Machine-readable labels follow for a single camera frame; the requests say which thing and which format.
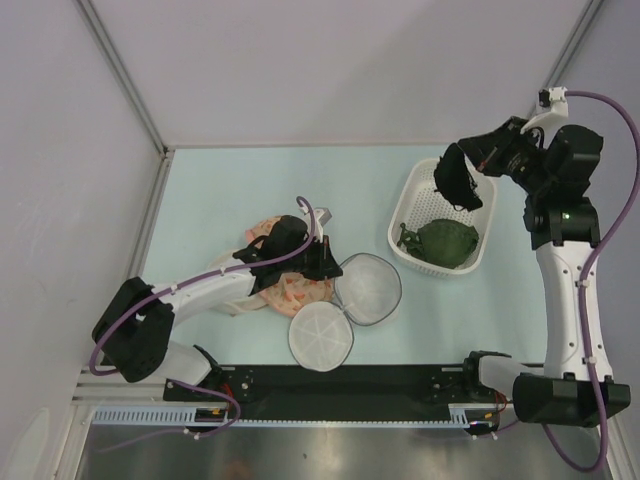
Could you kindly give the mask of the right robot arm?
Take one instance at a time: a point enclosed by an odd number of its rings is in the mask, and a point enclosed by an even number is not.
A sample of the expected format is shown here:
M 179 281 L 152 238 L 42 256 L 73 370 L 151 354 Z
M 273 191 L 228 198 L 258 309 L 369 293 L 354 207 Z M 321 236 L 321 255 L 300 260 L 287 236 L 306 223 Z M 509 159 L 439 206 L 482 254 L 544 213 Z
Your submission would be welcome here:
M 592 256 L 604 242 L 585 195 L 604 140 L 567 125 L 543 148 L 522 132 L 524 123 L 512 118 L 458 146 L 479 173 L 505 175 L 527 194 L 523 220 L 545 291 L 544 366 L 536 373 L 508 355 L 473 352 L 468 360 L 476 367 L 463 373 L 461 388 L 473 401 L 503 394 L 524 423 L 593 428 L 631 400 L 629 386 L 615 382 L 602 344 Z

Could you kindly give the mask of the dark green bra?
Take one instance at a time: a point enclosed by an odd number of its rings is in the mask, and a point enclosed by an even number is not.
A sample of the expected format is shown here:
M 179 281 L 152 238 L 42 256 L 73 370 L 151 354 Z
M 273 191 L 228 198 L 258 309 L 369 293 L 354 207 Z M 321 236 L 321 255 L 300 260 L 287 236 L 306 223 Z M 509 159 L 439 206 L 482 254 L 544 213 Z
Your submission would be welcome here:
M 451 219 L 436 219 L 416 231 L 400 224 L 396 245 L 414 258 L 447 269 L 464 264 L 479 244 L 479 233 L 473 226 Z

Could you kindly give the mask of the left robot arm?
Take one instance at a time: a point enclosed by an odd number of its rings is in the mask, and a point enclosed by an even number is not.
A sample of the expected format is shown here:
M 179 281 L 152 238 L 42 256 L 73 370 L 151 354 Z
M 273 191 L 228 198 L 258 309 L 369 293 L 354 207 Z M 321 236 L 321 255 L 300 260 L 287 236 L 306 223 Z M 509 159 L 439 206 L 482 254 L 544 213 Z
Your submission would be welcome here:
M 185 384 L 199 399 L 210 399 L 221 387 L 213 358 L 198 345 L 173 342 L 173 328 L 220 304 L 254 296 L 287 273 L 313 282 L 343 273 L 328 236 L 290 215 L 221 265 L 190 279 L 161 287 L 132 277 L 120 286 L 92 331 L 95 348 L 89 369 L 102 375 L 97 358 L 103 356 L 112 365 L 108 372 L 128 383 L 158 376 Z

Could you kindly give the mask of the white mesh laundry bag blue trim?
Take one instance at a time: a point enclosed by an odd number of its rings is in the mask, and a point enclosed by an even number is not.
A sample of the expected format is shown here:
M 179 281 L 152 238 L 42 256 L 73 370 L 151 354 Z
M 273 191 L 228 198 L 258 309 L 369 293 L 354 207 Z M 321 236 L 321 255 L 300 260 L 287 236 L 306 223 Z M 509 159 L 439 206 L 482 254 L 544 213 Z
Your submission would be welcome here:
M 289 327 L 289 349 L 297 364 L 329 372 L 350 355 L 356 327 L 374 327 L 396 316 L 403 295 L 397 269 L 370 253 L 358 253 L 342 264 L 334 298 L 301 308 Z

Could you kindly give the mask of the black bra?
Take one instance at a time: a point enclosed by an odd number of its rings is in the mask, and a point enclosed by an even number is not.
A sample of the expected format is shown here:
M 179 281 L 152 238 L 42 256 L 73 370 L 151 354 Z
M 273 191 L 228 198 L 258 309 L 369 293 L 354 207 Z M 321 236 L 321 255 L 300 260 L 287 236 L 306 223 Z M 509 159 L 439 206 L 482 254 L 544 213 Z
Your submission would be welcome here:
M 434 171 L 436 191 L 454 208 L 479 210 L 483 202 L 476 194 L 477 184 L 470 175 L 463 151 L 457 144 L 447 147 Z

